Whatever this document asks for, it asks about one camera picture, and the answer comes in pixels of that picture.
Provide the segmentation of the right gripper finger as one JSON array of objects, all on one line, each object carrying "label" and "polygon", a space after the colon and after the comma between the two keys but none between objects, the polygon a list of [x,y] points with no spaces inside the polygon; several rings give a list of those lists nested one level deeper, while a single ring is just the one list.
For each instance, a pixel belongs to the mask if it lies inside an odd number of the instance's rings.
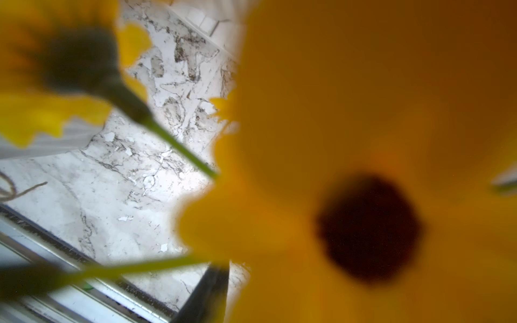
[{"label": "right gripper finger", "polygon": [[210,265],[172,323],[224,322],[230,270]]}]

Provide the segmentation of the sunflower pot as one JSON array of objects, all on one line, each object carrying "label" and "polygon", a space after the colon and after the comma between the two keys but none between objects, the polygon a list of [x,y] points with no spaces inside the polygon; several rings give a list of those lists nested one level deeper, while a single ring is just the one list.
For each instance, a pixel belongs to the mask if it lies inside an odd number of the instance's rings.
[{"label": "sunflower pot", "polygon": [[230,322],[515,322],[515,1],[259,1],[176,222]]}]

